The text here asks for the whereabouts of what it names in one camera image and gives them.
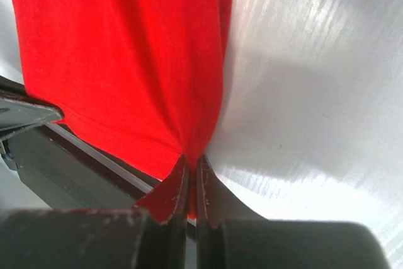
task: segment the black metal frame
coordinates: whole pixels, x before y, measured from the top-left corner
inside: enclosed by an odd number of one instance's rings
[[[163,182],[154,180],[154,189],[147,192],[151,186],[142,180],[147,177],[130,173],[118,160],[72,134],[66,139],[55,126],[23,132],[53,122],[61,114],[58,108],[27,97],[18,85],[3,84],[0,108],[7,108],[0,110],[0,153],[8,165],[40,192],[41,187],[52,186],[38,186],[33,171],[44,158],[53,158],[50,162],[58,165],[49,164],[39,173],[53,182],[52,193],[81,183],[46,202],[87,208],[1,214],[0,268],[183,268],[186,232],[192,226],[186,223],[188,203],[192,202],[198,217],[198,268],[388,268],[375,238],[359,225],[262,218],[219,181],[205,156],[197,164],[196,175],[181,156],[171,174]],[[75,172],[64,175],[72,166]],[[71,181],[83,167],[90,167],[91,173]],[[90,183],[106,191],[101,199],[85,191]],[[192,184],[196,201],[188,198]],[[52,193],[41,195],[51,197]],[[66,202],[72,197],[75,202]]]

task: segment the black plastic part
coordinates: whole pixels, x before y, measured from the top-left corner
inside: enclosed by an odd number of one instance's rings
[[[74,133],[71,131],[71,129],[66,125],[66,124],[60,124],[59,125],[60,128],[62,128],[63,130],[65,130],[67,133],[74,135]],[[141,179],[143,182],[145,182],[146,184],[148,184],[150,187],[155,187],[157,186],[160,181],[147,175],[146,173],[143,173],[139,170],[137,170],[136,168],[134,168],[133,166],[127,164],[125,161],[119,159],[118,157],[115,157],[111,154],[108,154],[105,151],[102,151],[101,149],[98,149],[96,146],[90,146],[92,149],[94,149],[96,152],[99,152],[100,154],[104,155],[105,157],[107,157],[108,159],[110,159],[112,162],[114,162],[116,165],[120,166],[121,168],[123,168],[124,170],[130,172],[130,174],[136,176],[137,178]]]
[[[375,238],[358,224],[231,220],[220,232],[223,268],[388,268]]]
[[[0,89],[0,140],[62,117],[56,106]]]
[[[180,268],[169,240],[145,209],[3,213],[0,268]]]
[[[8,145],[21,181],[52,208],[129,208],[144,196],[46,126],[12,137]]]
[[[0,141],[0,155],[10,170],[17,171],[18,167],[8,146],[8,140]]]
[[[3,76],[0,76],[0,87],[1,89],[8,91],[9,93],[18,94],[25,97],[28,96],[25,87],[22,84],[14,82]]]
[[[134,205],[148,209],[160,228],[166,228],[169,238],[165,248],[168,252],[166,268],[184,267],[189,170],[186,158],[181,156],[169,176]]]
[[[224,243],[222,223],[234,219],[267,220],[243,204],[216,177],[205,156],[197,163],[196,195],[198,268],[230,268],[227,266],[227,257],[232,252],[227,250]]]

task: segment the white surface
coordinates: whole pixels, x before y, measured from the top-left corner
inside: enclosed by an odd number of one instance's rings
[[[0,158],[0,210],[49,208]]]
[[[403,0],[234,0],[208,157],[272,219],[368,226],[403,268]]]
[[[11,0],[0,0],[0,75],[23,83],[14,9]]]

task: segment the shiny metal surface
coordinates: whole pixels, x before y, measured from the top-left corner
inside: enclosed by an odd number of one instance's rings
[[[234,0],[208,157],[272,219],[368,226],[403,267],[403,0]]]

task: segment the red cloth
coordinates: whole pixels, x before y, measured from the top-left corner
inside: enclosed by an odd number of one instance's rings
[[[13,0],[25,86],[86,142],[164,179],[217,122],[231,0]]]

